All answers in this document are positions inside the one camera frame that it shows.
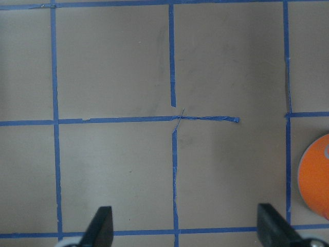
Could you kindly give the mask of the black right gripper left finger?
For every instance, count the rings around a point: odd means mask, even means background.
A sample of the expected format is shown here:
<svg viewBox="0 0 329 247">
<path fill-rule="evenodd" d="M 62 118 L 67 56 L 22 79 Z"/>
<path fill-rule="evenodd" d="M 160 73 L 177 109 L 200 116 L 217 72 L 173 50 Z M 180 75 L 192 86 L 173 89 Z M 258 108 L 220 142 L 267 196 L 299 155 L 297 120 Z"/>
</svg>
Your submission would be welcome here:
<svg viewBox="0 0 329 247">
<path fill-rule="evenodd" d="M 79 246 L 110 247 L 114 239 L 113 213 L 111 206 L 101 206 L 89 224 Z"/>
</svg>

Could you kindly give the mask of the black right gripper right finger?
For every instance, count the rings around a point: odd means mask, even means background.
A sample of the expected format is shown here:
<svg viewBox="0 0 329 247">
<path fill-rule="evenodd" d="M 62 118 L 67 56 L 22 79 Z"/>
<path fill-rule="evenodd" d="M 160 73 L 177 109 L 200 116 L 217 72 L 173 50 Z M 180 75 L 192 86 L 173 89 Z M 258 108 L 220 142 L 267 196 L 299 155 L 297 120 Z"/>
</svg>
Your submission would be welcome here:
<svg viewBox="0 0 329 247">
<path fill-rule="evenodd" d="M 315 246 L 315 239 L 302 238 L 269 203 L 258 204 L 257 236 L 262 246 Z"/>
</svg>

